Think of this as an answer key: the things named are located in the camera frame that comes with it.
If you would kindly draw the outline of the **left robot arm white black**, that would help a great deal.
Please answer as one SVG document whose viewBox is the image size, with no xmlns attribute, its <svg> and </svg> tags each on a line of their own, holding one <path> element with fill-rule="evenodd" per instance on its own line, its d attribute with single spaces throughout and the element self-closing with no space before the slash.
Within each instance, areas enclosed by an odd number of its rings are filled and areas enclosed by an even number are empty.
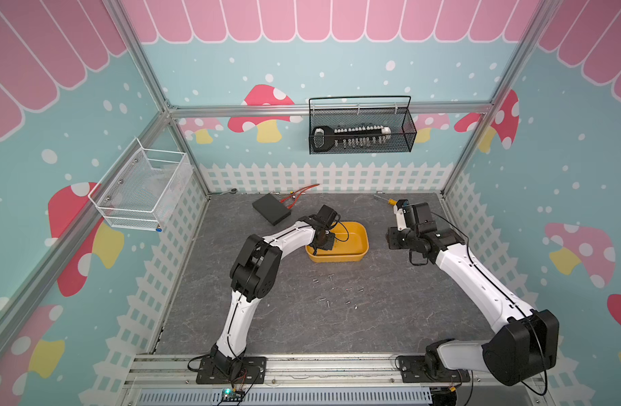
<svg viewBox="0 0 621 406">
<path fill-rule="evenodd" d="M 256 309 L 276 282 L 283 258 L 310 246 L 314 250 L 332 250 L 333 228 L 339 214 L 304 216 L 278 233 L 261 237 L 253 234 L 244 243 L 230 270 L 231 303 L 222 333 L 210 350 L 212 365 L 229 380 L 239 377 L 247 335 Z"/>
</svg>

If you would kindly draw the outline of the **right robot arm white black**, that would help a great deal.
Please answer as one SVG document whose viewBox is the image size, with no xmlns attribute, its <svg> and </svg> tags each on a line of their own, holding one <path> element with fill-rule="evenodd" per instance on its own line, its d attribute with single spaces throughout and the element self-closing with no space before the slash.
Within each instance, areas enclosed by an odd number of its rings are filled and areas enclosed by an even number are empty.
<svg viewBox="0 0 621 406">
<path fill-rule="evenodd" d="M 392 227 L 386 240 L 390 249 L 419 253 L 451 277 L 493 331 L 486 342 L 444 339 L 428 345 L 425 363 L 431 377 L 451 370 L 481 371 L 513 386 L 556 366 L 559 320 L 551 311 L 535 310 L 501 284 L 455 231 L 419 234 Z"/>
</svg>

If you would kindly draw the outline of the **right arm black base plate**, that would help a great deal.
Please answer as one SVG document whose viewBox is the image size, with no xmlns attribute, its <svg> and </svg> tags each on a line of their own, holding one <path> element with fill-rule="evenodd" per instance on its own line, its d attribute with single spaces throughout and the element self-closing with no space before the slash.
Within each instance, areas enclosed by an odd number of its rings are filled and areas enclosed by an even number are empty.
<svg viewBox="0 0 621 406">
<path fill-rule="evenodd" d="M 429 383 L 459 387 L 471 381 L 471 375 L 467 370 L 446 369 L 432 356 L 399 355 L 395 358 L 394 365 L 403 383 Z"/>
</svg>

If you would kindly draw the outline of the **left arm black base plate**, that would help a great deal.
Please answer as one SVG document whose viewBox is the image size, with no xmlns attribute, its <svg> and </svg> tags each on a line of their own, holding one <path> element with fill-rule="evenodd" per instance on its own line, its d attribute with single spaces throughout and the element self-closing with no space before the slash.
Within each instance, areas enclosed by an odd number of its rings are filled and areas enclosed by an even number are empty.
<svg viewBox="0 0 621 406">
<path fill-rule="evenodd" d="M 230 382 L 263 384 L 266 364 L 267 357 L 243 357 L 233 360 L 221 357 L 221 360 L 214 360 L 207 355 L 200 360 L 195 382 L 203 385 Z"/>
</svg>

